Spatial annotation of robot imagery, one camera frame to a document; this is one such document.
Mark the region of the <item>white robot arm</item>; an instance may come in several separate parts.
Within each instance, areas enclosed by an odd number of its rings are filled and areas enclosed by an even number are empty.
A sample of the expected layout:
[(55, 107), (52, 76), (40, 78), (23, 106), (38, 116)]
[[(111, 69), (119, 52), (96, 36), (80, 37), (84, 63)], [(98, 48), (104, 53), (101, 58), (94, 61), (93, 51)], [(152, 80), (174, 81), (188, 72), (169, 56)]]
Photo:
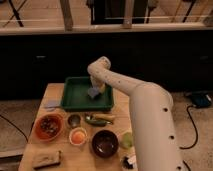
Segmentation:
[(129, 97), (138, 171), (185, 171), (174, 121), (173, 98), (156, 83), (122, 75), (110, 70), (103, 56), (87, 67), (92, 85), (107, 84)]

